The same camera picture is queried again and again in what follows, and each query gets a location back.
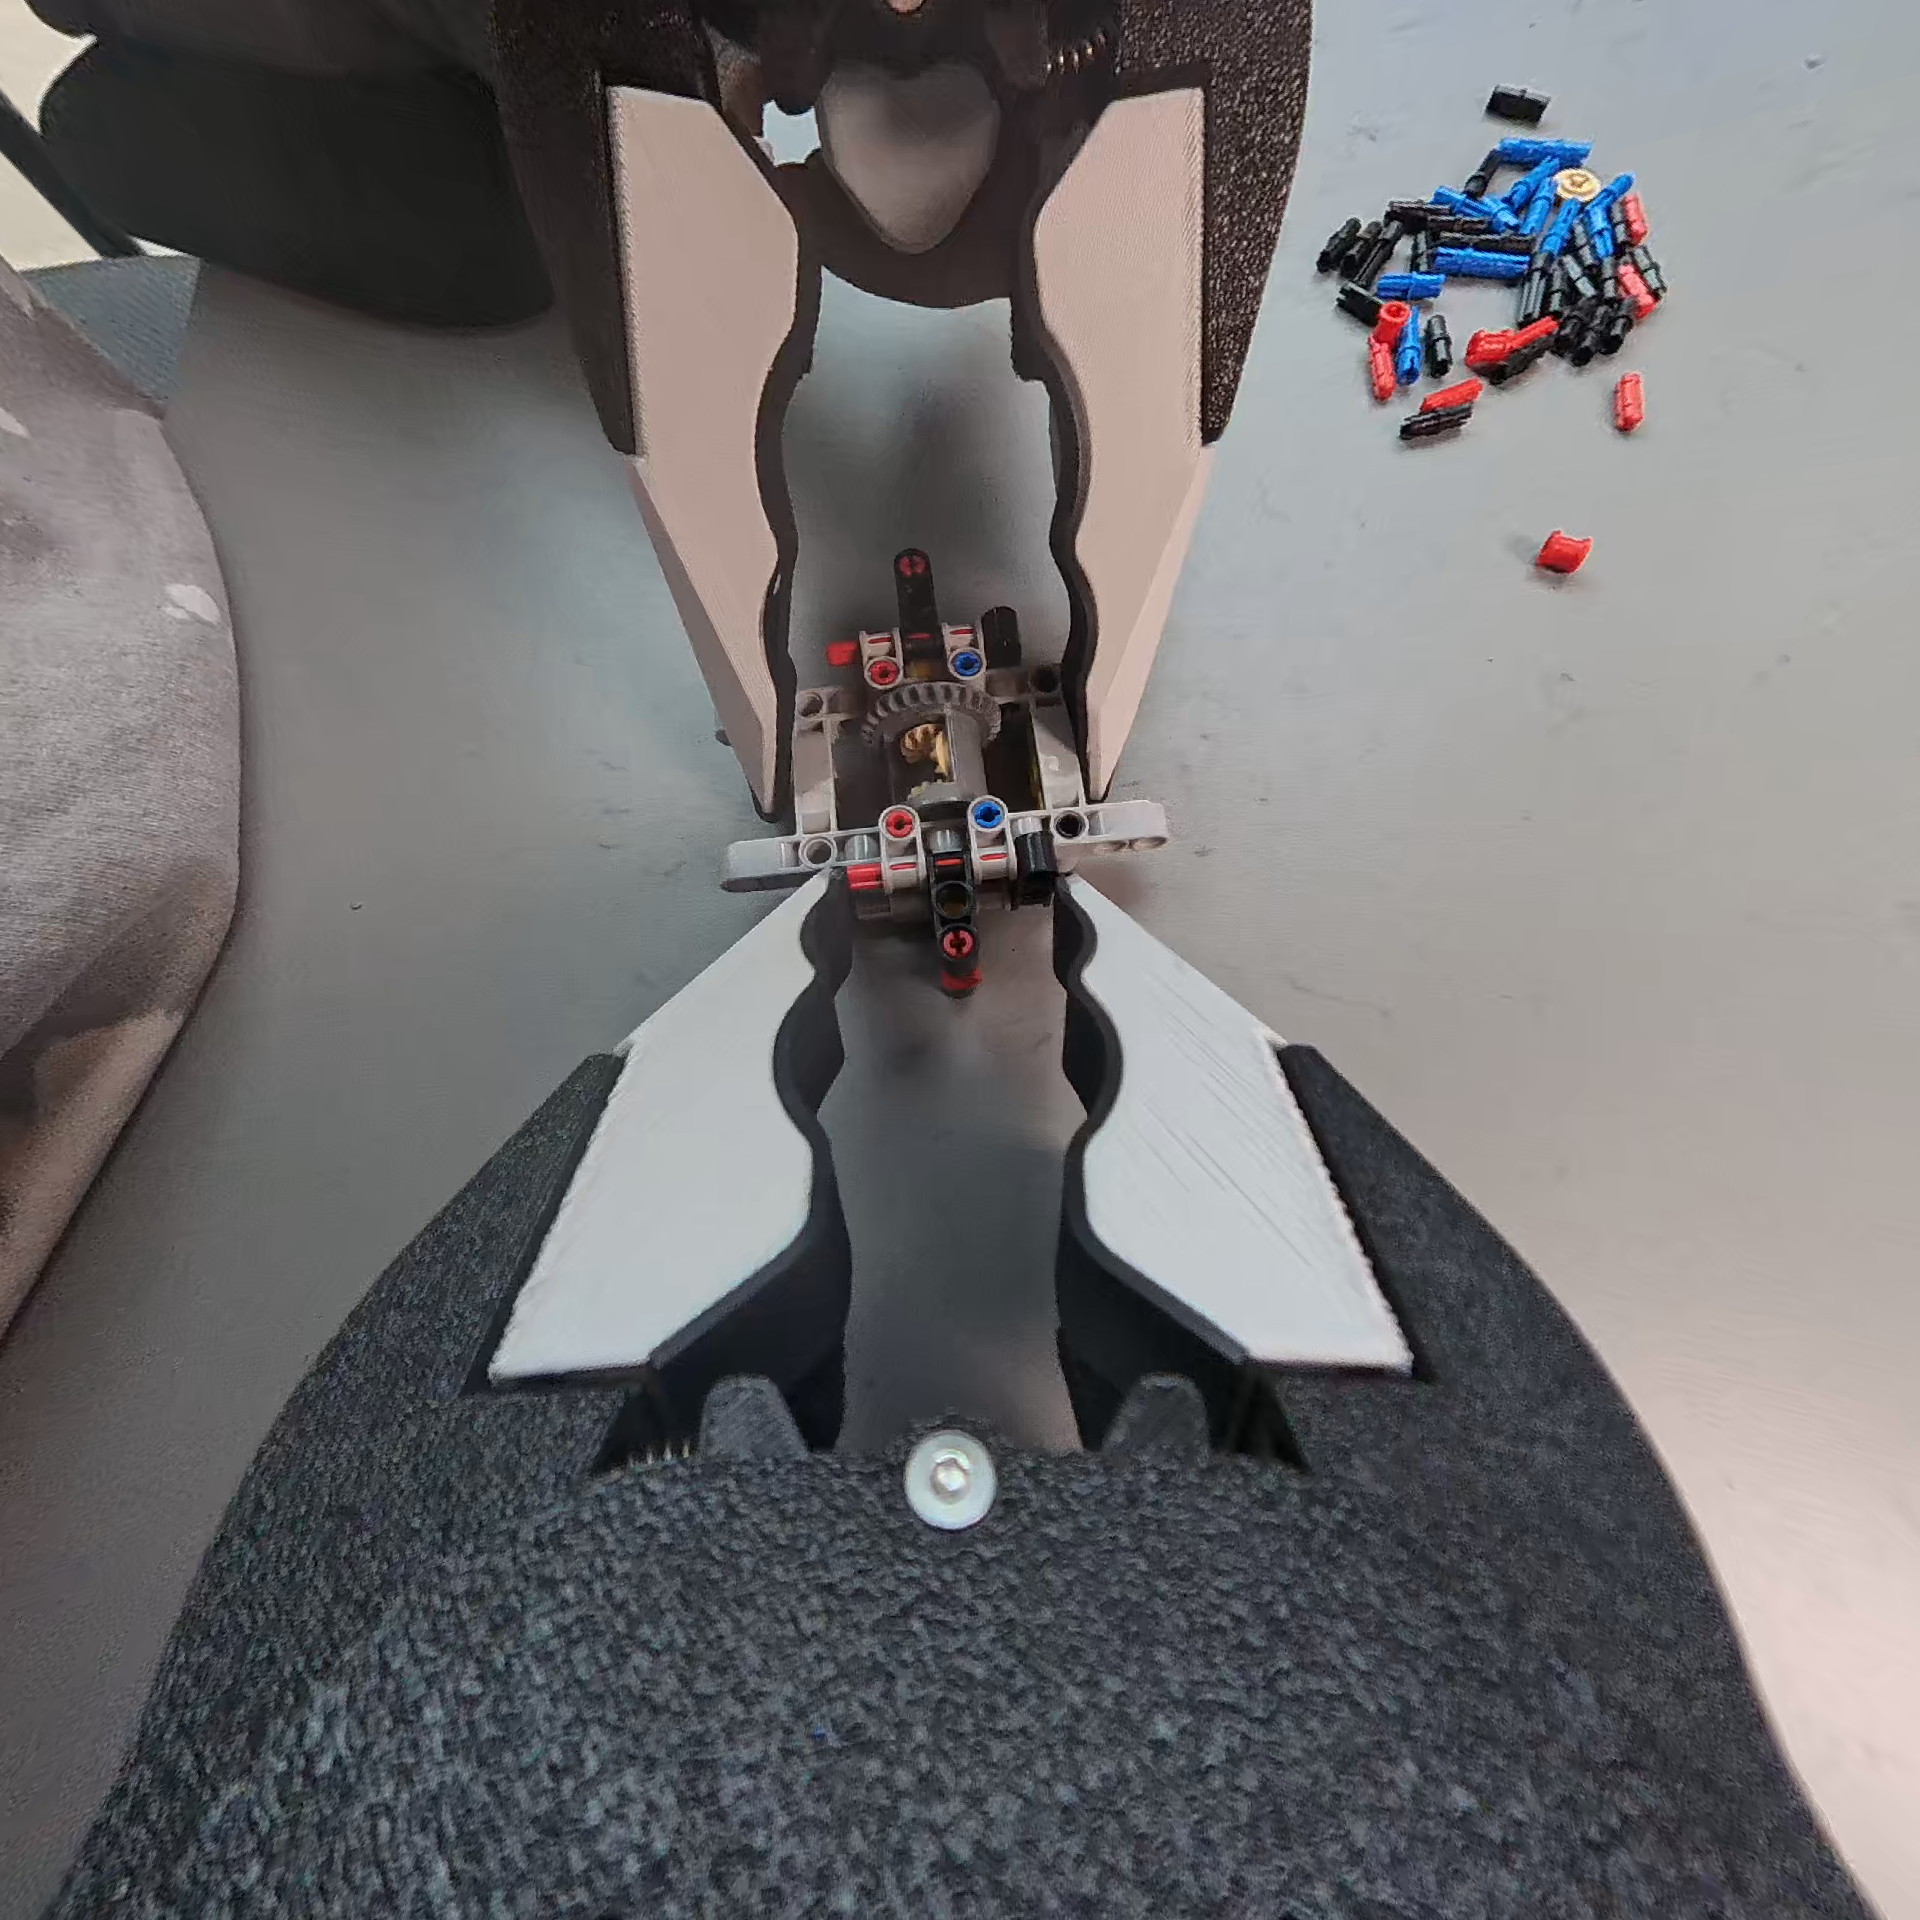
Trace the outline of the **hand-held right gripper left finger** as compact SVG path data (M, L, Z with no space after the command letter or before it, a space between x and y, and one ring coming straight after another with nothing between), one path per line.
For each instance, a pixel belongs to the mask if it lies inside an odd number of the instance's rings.
M490 1346L490 1383L835 1348L835 880L810 876L618 1045L611 1096Z

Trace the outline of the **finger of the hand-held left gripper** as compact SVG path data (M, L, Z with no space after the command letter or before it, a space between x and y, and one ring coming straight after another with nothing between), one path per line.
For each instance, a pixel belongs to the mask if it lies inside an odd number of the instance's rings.
M1023 318L1064 433L1050 549L1081 784L1110 796L1208 492L1208 94L1120 94L1043 191Z
M798 230L720 108L608 88L632 394L632 492L760 819L782 819L781 383L798 339Z

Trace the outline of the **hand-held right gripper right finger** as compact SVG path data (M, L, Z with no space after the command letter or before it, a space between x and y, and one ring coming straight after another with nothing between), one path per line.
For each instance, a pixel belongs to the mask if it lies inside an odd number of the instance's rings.
M1066 1226L1231 1366L1412 1377L1279 1037L1087 880L1057 883Z

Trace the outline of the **pile of small connector pins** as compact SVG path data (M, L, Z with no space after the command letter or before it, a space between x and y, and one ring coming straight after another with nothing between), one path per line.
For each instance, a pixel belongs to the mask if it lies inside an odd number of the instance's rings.
M1558 167L1592 167L1596 202L1558 202ZM1402 409L1398 446L1451 446L1483 394L1615 360L1670 307L1637 172L1602 172L1592 142L1545 129L1489 142L1459 186L1337 219L1312 279L1365 339L1365 399Z

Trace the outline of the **grey toy brick assembly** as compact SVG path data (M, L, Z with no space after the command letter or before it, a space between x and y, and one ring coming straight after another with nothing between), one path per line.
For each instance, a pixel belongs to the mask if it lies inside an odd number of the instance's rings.
M1057 667L1023 667L1017 605L938 610L927 549L896 555L896 628L825 647L794 696L794 828L720 860L726 896L835 876L867 925L933 937L938 982L984 981L984 917L1050 908L1087 860L1164 847L1164 808L1091 803Z

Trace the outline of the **grey desk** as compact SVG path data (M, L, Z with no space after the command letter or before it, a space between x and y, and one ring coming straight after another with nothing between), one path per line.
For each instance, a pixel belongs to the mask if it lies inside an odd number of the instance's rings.
M1489 86L1637 172L1670 307L1398 446L1319 242ZM245 696L226 965L7 1342L7 1916L115 1780L372 1277L763 898L558 327L202 270L166 438ZM1582 577L1534 573L1565 528ZM1776 1738L1915 1916L1915 8L1319 8L1301 162L1098 883L1558 1295Z

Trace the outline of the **black mesh chair seat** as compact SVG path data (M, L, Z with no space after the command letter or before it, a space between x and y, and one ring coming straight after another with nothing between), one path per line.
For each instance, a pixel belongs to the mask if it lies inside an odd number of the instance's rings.
M179 250L95 255L27 268L21 279L53 306L120 376L166 414L179 356L192 318L202 261Z

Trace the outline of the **person's grey sweatshirt torso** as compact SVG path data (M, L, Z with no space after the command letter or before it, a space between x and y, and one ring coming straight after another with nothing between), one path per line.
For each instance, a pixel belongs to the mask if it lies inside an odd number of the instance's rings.
M234 917L226 573L158 402L0 270L0 1325Z

